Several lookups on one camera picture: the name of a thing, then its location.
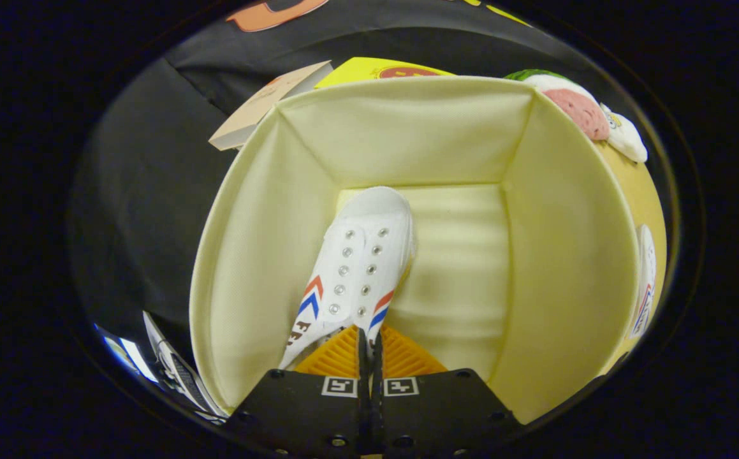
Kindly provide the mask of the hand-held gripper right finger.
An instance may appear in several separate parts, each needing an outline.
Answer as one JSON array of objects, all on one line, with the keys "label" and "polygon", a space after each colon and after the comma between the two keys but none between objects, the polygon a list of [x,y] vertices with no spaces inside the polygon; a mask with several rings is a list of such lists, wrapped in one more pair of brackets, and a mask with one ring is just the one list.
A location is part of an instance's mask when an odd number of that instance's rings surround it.
[{"label": "hand-held gripper right finger", "polygon": [[471,368],[448,369],[384,326],[372,384],[372,447],[384,458],[494,458],[525,432]]}]

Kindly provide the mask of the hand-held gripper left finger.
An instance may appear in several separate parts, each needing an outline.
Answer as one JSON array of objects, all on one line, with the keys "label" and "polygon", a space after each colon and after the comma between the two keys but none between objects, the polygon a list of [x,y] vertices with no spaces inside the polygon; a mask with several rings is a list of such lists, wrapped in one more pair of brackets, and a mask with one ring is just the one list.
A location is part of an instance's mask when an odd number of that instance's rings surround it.
[{"label": "hand-held gripper left finger", "polygon": [[226,433],[270,458],[358,458],[370,451],[367,340],[353,346],[358,377],[270,369],[226,421]]}]

